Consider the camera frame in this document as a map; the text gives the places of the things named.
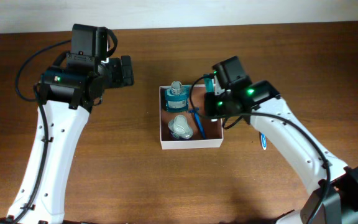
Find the blue disposable razor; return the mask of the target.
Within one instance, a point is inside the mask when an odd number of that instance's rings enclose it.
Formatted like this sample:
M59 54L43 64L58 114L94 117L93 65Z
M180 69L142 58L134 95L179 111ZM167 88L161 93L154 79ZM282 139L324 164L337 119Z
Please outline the blue disposable razor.
M192 114L192 115L194 116L195 123L196 123L196 125L197 125L197 128L198 128L200 134L201 134L201 137L202 137L203 139L206 139L206 134L205 134L205 131L204 131L204 129L203 129L203 125L202 125L202 123L201 123L201 119L200 119L200 117L199 117L199 115L198 115L198 110L199 110L199 108L190 109L190 110L187 111L187 113Z

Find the green toothpaste tube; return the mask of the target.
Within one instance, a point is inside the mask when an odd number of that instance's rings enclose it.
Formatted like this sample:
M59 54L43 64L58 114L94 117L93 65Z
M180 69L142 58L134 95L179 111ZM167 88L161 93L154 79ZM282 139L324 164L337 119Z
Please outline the green toothpaste tube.
M204 85L207 93L214 93L214 82L212 78L204 78Z

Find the teal mouthwash bottle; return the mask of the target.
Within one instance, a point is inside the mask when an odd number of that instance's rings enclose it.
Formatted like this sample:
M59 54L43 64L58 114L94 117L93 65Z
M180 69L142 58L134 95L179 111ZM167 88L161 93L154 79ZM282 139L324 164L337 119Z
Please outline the teal mouthwash bottle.
M174 81L165 90L166 110L170 113L180 113L188 110L189 90L180 81Z

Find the purple pump soap bottle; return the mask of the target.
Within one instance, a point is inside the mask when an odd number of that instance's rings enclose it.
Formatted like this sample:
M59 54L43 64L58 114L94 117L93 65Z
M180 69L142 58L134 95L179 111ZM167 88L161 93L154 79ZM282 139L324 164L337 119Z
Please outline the purple pump soap bottle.
M187 141L193 137L193 129L187 122L187 118L183 115L177 115L168 122L170 137L174 141Z

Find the blue white toothbrush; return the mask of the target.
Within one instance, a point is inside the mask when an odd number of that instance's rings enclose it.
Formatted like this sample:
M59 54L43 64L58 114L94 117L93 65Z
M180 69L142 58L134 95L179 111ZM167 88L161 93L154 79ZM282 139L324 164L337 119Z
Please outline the blue white toothbrush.
M260 133L260 143L263 150L267 149L267 139L263 133Z

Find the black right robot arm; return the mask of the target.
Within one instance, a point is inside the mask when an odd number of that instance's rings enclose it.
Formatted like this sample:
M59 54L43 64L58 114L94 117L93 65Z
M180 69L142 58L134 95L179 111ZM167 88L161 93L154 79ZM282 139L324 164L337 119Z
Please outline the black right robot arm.
M351 168L326 149L296 118L267 80L252 82L238 57L213 65L223 92L205 105L212 118L239 117L277 148L309 195L300 210L274 223L358 224L358 167Z

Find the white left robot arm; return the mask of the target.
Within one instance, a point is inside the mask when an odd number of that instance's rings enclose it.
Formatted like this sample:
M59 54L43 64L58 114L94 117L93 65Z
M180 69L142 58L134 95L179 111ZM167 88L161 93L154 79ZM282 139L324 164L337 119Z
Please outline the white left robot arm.
M134 84L131 58L114 58L117 37L107 27L74 24L71 49L34 85L37 130L24 178L0 223L66 223L65 192L80 135L105 90Z

